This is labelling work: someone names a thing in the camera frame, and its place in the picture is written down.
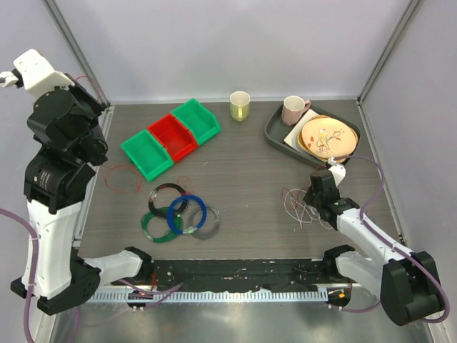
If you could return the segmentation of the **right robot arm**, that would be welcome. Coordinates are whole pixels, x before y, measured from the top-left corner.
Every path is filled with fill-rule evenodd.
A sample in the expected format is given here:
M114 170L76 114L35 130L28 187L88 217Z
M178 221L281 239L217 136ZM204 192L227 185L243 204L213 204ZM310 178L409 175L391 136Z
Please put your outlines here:
M390 237L350 198L340 195L338 185L345 168L335 164L314 171L304 201L337 232L362 249L340 246L326 252L322 265L330 282L347 277L375 295L388 318L398 326L430 315L449 313L434 258L425 251L414 252Z

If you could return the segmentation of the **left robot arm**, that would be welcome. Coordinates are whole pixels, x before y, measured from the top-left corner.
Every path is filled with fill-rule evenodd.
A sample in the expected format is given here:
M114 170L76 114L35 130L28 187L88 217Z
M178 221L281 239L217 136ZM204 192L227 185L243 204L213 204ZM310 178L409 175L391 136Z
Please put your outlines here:
M73 246L87 185L107 160L99 125L105 108L64 74L41 84L26 122L40 149L24 176L32 228L26 270L11 290L20 297L34 295L47 315L84 304L105 284L125 279L143 285L151 279L153 259L140 249L84 259Z

